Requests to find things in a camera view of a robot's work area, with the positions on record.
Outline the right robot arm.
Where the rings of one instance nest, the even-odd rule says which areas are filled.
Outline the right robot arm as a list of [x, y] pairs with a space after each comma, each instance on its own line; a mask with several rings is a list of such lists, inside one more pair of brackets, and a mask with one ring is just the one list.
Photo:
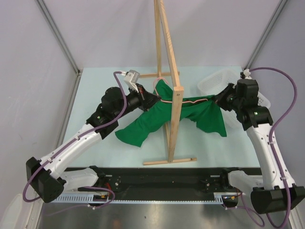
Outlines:
[[234, 188], [250, 196], [255, 211], [266, 214], [292, 210], [305, 198], [305, 188], [297, 186], [285, 166], [275, 134], [269, 109], [258, 103], [259, 87], [256, 80], [240, 79], [229, 83], [212, 100], [225, 111], [235, 111], [257, 155], [262, 181], [259, 182], [243, 170], [232, 167], [223, 170], [220, 187], [224, 191]]

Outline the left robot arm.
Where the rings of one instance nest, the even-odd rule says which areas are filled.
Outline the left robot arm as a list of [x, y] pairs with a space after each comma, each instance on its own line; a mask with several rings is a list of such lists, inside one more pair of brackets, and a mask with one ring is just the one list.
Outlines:
[[146, 112], [160, 101], [160, 96], [146, 91], [142, 85], [136, 84], [136, 87], [128, 95], [122, 87], [107, 89], [96, 111], [67, 143], [41, 159], [32, 157], [26, 162], [27, 186], [45, 203], [54, 201], [65, 191], [104, 188], [106, 175], [97, 166], [75, 171], [66, 171], [66, 168], [114, 131], [121, 117], [135, 109]]

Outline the green t shirt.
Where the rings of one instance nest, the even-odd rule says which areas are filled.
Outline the green t shirt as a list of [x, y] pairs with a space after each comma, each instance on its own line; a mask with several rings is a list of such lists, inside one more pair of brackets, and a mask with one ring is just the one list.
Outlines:
[[[149, 111], [143, 112], [125, 128], [116, 131], [117, 139], [141, 147], [150, 133], [159, 130], [171, 120], [173, 90], [163, 80], [160, 80], [155, 88], [153, 93], [158, 94], [162, 101], [157, 102]], [[221, 109], [212, 100], [211, 95], [184, 98], [180, 119], [195, 122], [196, 127], [205, 133], [218, 133], [227, 137]]]

